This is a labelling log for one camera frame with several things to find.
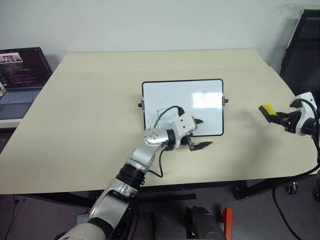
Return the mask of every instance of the laptop keyboard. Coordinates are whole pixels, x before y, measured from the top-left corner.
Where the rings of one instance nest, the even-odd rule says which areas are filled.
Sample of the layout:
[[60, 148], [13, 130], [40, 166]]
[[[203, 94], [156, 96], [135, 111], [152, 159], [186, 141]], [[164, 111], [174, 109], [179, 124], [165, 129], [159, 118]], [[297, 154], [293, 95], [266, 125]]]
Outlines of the laptop keyboard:
[[39, 91], [11, 91], [6, 92], [0, 99], [0, 104], [32, 103]]

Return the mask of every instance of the white wall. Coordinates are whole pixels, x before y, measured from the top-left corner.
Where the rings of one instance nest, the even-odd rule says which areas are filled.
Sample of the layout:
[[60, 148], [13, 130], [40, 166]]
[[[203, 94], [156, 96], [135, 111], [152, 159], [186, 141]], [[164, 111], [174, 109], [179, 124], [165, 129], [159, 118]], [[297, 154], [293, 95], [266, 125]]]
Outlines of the white wall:
[[67, 52], [256, 48], [278, 70], [302, 9], [320, 0], [0, 0], [0, 49]]

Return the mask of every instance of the beige table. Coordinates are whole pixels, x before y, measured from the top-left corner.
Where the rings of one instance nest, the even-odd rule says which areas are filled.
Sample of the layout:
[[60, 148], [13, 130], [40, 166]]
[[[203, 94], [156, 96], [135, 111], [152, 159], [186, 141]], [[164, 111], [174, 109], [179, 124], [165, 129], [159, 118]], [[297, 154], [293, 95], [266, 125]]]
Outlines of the beige table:
[[[203, 150], [165, 152], [146, 186], [284, 177], [316, 164], [310, 137], [267, 123], [293, 94], [255, 50], [69, 53], [0, 156], [0, 194], [103, 189], [143, 141], [144, 81], [221, 78], [224, 135]], [[156, 160], [152, 169], [158, 171]]]

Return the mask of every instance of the whiteboard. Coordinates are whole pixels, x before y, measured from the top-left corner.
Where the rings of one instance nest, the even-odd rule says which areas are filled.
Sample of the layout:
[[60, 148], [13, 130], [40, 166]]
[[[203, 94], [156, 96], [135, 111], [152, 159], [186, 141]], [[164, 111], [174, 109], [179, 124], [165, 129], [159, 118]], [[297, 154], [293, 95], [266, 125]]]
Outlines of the whiteboard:
[[224, 92], [222, 79], [146, 81], [142, 83], [144, 129], [169, 129], [177, 119], [179, 106], [201, 119], [193, 135], [219, 136], [224, 133]]

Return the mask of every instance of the table leg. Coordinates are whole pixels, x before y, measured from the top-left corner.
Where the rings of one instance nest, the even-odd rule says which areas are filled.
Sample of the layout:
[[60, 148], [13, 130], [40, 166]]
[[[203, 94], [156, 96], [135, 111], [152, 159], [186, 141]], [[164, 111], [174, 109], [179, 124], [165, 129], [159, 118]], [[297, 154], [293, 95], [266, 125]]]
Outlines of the table leg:
[[[299, 178], [299, 180], [306, 179], [311, 176], [312, 175], [307, 175], [302, 178]], [[241, 184], [236, 188], [235, 198], [238, 200], [243, 200], [258, 194], [265, 193], [267, 191], [272, 190], [274, 185], [283, 179], [285, 179], [285, 177], [267, 178], [252, 186], [247, 186], [246, 181], [242, 181]]]

